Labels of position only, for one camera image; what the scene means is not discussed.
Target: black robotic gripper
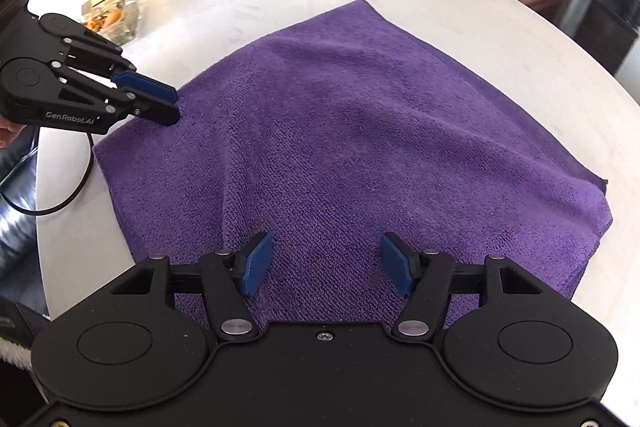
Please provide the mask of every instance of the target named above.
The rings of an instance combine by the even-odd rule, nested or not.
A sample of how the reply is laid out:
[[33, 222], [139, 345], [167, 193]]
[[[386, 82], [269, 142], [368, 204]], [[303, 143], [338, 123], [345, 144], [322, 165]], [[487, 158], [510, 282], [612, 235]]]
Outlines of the black robotic gripper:
[[[260, 233], [234, 253], [146, 259], [53, 321], [33, 345], [49, 405], [29, 427], [614, 427], [599, 403], [609, 332], [510, 259], [457, 264], [393, 233], [380, 261], [408, 299], [390, 331], [270, 323], [243, 297], [268, 269]], [[176, 310], [201, 295], [209, 328]], [[452, 295], [479, 308], [444, 328]]]

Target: marble tabletop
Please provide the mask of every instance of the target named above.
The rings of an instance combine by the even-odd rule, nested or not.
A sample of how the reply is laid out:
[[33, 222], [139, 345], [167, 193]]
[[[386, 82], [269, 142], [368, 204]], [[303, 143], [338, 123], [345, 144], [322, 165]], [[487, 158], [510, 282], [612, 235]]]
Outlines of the marble tabletop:
[[[142, 0], [141, 33], [124, 55], [141, 73], [178, 87], [241, 46], [350, 1]], [[604, 403], [640, 425], [640, 107], [585, 51], [516, 0], [367, 1], [503, 91], [609, 180], [614, 223], [574, 302], [618, 343], [620, 363]], [[43, 128], [38, 208], [68, 197], [87, 159], [85, 136]], [[132, 265], [97, 166], [73, 204], [38, 218], [38, 243], [52, 317]]]

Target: round table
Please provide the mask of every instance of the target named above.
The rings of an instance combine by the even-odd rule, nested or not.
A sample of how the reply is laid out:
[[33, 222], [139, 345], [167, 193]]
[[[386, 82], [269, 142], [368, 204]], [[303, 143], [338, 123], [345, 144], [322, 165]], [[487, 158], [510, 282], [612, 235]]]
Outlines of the round table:
[[[141, 1], [140, 36], [124, 55], [141, 73], [179, 87], [241, 46], [353, 0]], [[604, 403], [640, 424], [640, 107], [584, 50], [516, 0], [367, 1], [500, 89], [609, 180], [614, 223], [574, 301], [618, 343], [620, 363]], [[38, 208], [73, 191], [87, 158], [82, 134], [42, 130]], [[73, 204], [38, 218], [38, 243], [52, 317], [132, 265], [98, 166]]]

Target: black leather jacket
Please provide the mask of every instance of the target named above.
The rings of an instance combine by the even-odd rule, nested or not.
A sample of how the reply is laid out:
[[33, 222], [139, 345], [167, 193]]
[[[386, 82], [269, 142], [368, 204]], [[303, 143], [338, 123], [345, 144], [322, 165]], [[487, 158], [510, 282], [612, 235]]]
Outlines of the black leather jacket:
[[[9, 147], [0, 149], [0, 181], [31, 150], [37, 134], [36, 128], [26, 127]], [[22, 208], [35, 208], [36, 158], [33, 155], [22, 165], [3, 189]], [[0, 198], [0, 279], [36, 247], [36, 218], [17, 212]]]

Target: purple towel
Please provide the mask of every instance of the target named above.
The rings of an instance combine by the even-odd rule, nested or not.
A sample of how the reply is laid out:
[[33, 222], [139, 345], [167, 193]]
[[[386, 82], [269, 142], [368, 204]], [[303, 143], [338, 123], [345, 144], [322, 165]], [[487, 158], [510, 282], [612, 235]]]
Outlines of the purple towel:
[[392, 323], [388, 231], [462, 263], [507, 255], [571, 296], [612, 221], [604, 180], [364, 1], [224, 58], [179, 105], [176, 125], [135, 121], [96, 148], [120, 226], [137, 261], [173, 263], [273, 232], [262, 324]]

